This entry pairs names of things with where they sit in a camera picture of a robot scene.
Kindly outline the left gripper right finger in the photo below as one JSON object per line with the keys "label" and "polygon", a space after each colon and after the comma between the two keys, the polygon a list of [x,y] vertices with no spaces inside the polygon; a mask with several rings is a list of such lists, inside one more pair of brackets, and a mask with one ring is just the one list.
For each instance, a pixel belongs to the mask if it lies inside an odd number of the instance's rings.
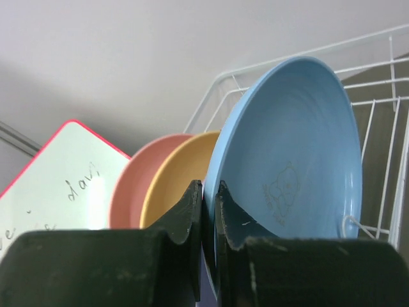
{"label": "left gripper right finger", "polygon": [[220,306],[407,306],[408,268],[385,242],[280,239],[215,197]]}

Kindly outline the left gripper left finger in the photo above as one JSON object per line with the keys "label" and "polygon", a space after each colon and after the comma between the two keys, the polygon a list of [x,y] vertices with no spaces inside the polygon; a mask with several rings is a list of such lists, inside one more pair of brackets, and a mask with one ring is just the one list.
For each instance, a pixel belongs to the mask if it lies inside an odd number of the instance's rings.
{"label": "left gripper left finger", "polygon": [[202,184],[140,230],[27,232],[1,261],[2,306],[194,306]]}

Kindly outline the pink plate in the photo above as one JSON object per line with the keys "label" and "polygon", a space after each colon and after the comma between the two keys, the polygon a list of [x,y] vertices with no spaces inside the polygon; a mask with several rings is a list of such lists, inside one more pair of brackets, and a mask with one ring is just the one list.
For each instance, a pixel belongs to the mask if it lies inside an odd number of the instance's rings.
{"label": "pink plate", "polygon": [[114,188],[109,211],[109,228],[138,228],[144,199],[157,170],[192,134],[170,134],[143,146],[130,158]]}

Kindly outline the yellow plate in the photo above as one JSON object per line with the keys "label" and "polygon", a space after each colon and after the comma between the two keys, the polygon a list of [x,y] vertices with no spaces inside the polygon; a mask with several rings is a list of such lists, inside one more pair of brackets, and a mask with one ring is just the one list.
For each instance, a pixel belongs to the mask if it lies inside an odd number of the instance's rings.
{"label": "yellow plate", "polygon": [[220,132],[197,134],[176,147],[161,164],[146,193],[139,227],[146,228],[171,209],[193,180],[204,180]]}

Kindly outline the blue plate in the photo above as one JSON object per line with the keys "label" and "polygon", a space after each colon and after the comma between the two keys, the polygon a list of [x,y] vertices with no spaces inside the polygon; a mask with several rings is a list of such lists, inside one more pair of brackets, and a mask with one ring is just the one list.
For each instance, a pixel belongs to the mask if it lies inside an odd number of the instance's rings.
{"label": "blue plate", "polygon": [[335,73],[313,57],[280,63],[236,103],[204,180],[203,250],[212,290],[217,271],[216,194],[224,182],[259,225],[287,239],[356,239],[362,208],[360,139],[350,100]]}

